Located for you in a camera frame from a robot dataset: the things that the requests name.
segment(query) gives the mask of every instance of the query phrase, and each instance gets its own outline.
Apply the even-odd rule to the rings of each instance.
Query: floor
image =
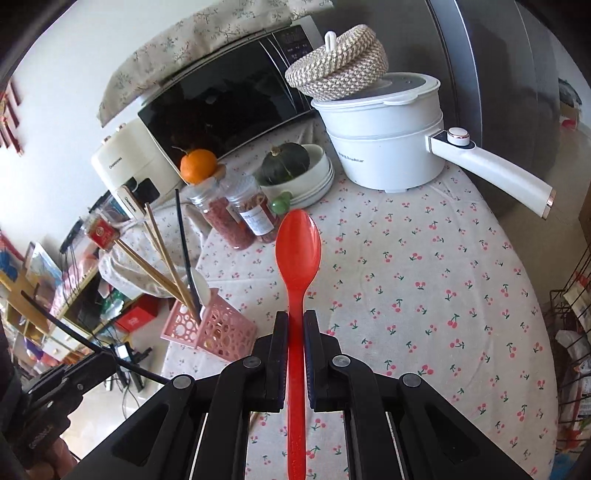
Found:
[[[160,338],[168,312],[168,301],[162,301],[158,316],[133,332],[130,339],[132,347],[138,351],[143,352],[152,347],[152,352],[140,366],[156,373],[160,373],[168,347],[168,341]],[[80,458],[86,456],[123,423],[123,410],[128,417],[137,410],[138,404],[130,394],[141,405],[158,391],[158,384],[150,380],[144,381],[145,387],[141,392],[130,387],[130,393],[125,396],[125,404],[123,392],[115,384],[111,391],[98,385],[84,395],[80,406],[69,416],[70,428],[62,435],[70,450]]]
[[[499,218],[543,309],[550,290],[564,286],[587,247],[579,211],[591,181],[591,140],[579,131],[560,130],[556,163],[544,178],[557,192],[548,219],[521,204]]]
[[[544,179],[557,190],[548,219],[541,220],[521,205],[499,219],[542,306],[548,302],[548,292],[566,282],[586,247],[578,215],[591,180],[591,140],[580,132],[561,130],[556,164]],[[158,317],[132,335],[134,348],[154,348],[149,363],[143,365],[154,372],[160,371],[168,345],[159,337],[167,313],[163,302]],[[134,388],[131,392],[142,404],[157,388],[148,381],[142,392],[137,393]],[[63,435],[76,455],[85,456],[123,422],[122,400],[117,386],[106,391],[100,385],[85,395],[80,407],[70,415],[72,425]],[[130,395],[123,408],[127,415],[137,409]]]

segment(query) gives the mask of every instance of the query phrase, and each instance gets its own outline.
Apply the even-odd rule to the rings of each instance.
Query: gray refrigerator door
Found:
[[[558,150],[558,75],[550,33],[514,0],[335,0],[320,33],[365,23],[391,72],[441,81],[446,128],[544,179]],[[472,176],[499,216],[516,201]]]

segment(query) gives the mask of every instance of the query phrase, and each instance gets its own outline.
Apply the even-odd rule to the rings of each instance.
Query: orange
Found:
[[[181,160],[181,177],[187,183],[197,184],[213,175],[217,158],[209,150],[198,148],[186,154]]]

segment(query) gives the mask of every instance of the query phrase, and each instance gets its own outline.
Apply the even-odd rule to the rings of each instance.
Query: red spoon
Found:
[[[287,472],[306,478],[306,408],[304,406],[304,294],[320,266],[320,235],[304,210],[292,210],[279,228],[275,259],[289,298],[287,348]]]

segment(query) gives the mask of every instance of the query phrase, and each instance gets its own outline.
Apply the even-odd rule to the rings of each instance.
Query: pot handle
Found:
[[[477,147],[465,130],[444,130],[428,137],[427,145],[433,154],[489,181],[544,220],[550,213],[556,195],[550,185],[510,161]]]
[[[413,102],[416,102],[417,99],[418,99],[418,95],[406,97],[405,99],[402,99],[402,100],[384,100],[384,105],[388,105],[388,106],[409,105]]]

